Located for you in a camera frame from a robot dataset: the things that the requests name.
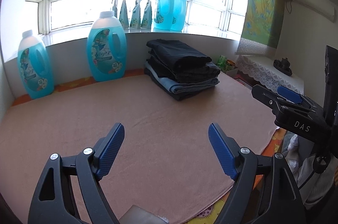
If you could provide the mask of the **black pants pink waistband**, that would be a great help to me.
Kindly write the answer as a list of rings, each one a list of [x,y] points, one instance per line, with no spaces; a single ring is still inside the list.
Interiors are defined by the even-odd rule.
[[[212,61],[211,57],[179,40],[150,40],[146,45],[155,58],[173,71],[202,68]]]

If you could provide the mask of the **dark teapot ornament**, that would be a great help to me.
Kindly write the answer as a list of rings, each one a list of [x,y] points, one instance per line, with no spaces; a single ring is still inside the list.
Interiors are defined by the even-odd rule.
[[[273,66],[279,70],[281,73],[291,76],[292,70],[290,68],[290,62],[287,58],[282,58],[282,60],[274,60]]]

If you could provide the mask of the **white lace table cloth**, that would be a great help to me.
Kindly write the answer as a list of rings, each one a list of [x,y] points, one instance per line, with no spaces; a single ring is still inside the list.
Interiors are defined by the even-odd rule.
[[[304,94],[304,81],[297,75],[287,76],[273,66],[273,60],[262,56],[238,56],[236,66],[270,91],[277,93],[280,86]]]

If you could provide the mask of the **grey-blue folded jeans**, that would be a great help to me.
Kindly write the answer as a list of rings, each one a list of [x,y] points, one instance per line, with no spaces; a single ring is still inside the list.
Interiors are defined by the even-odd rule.
[[[157,74],[153,70],[149,70],[148,68],[144,69],[146,75],[149,75],[150,78],[162,87],[164,90],[172,93],[174,95],[178,95],[181,93],[188,93],[188,92],[199,92],[206,90],[211,87],[215,87],[219,80],[217,78],[213,78],[204,82],[198,83],[178,83],[172,79],[166,77],[158,77]]]

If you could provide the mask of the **green snack packet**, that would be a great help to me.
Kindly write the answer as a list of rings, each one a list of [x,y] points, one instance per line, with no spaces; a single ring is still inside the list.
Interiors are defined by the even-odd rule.
[[[220,55],[217,61],[217,66],[220,68],[220,70],[224,71],[226,69],[226,61],[227,58],[224,55]]]

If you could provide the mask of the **dark textured folded pants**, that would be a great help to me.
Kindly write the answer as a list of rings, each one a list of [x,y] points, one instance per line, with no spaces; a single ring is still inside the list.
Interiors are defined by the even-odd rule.
[[[158,77],[166,77],[178,83],[197,83],[217,78],[221,70],[212,62],[207,63],[202,68],[195,68],[183,71],[172,71],[159,60],[151,56],[147,63],[156,72]]]

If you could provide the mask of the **white air conditioner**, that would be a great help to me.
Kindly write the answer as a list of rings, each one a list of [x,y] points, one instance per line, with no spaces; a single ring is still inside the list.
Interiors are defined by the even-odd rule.
[[[335,7],[329,0],[293,0],[327,18],[335,21]]]

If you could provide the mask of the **blue detergent bottle right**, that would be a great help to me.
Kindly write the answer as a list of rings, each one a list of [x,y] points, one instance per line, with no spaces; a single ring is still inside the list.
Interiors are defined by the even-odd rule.
[[[103,11],[90,29],[86,55],[95,81],[122,78],[127,62],[127,40],[114,11]]]

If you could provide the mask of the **blue detergent bottle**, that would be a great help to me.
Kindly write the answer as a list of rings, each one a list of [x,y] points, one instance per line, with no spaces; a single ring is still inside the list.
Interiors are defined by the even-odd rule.
[[[17,65],[25,90],[31,99],[51,94],[55,89],[52,66],[45,44],[32,30],[22,33]]]
[[[122,78],[127,62],[127,40],[114,11],[103,11],[90,29],[86,55],[95,81]]]

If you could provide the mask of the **blue detergent bottle left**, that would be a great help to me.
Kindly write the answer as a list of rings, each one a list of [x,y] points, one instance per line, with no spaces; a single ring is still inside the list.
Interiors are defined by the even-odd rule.
[[[17,65],[25,90],[31,99],[51,94],[55,89],[52,66],[45,44],[32,30],[22,33]]]

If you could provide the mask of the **detergent refill pouch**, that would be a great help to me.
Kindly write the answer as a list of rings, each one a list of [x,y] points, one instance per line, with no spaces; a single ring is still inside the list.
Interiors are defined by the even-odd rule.
[[[123,29],[129,28],[128,10],[127,10],[126,0],[122,0],[120,14],[119,14],[119,21]]]
[[[150,29],[152,24],[152,5],[151,0],[147,0],[146,7],[144,8],[144,13],[141,22],[142,29]]]
[[[111,3],[110,3],[110,10],[113,11],[114,16],[116,18],[117,18],[117,3],[118,3],[118,0],[111,0]]]
[[[129,24],[130,29],[140,28],[140,1],[141,0],[135,0],[135,6],[132,10],[132,16]]]

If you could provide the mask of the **landscape wall scroll painting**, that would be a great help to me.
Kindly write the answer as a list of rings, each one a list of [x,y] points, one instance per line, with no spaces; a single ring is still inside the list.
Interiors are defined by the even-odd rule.
[[[272,58],[281,34],[285,0],[248,0],[237,54]]]

